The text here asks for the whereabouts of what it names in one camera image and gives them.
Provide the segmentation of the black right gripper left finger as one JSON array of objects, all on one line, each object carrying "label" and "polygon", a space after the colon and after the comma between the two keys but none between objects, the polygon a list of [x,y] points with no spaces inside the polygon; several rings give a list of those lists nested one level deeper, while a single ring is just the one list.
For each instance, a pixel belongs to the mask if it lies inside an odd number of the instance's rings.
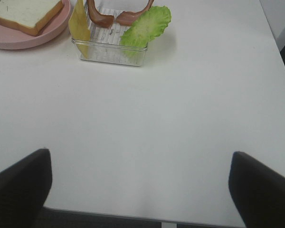
[{"label": "black right gripper left finger", "polygon": [[0,228],[31,227],[51,186],[48,149],[39,149],[0,172]]}]

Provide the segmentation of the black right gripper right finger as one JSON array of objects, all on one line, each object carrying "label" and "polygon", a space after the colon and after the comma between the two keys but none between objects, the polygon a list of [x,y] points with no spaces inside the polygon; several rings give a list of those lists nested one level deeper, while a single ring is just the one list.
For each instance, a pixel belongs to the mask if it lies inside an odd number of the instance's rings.
[{"label": "black right gripper right finger", "polygon": [[228,188],[247,228],[285,228],[285,177],[245,152],[234,152]]}]

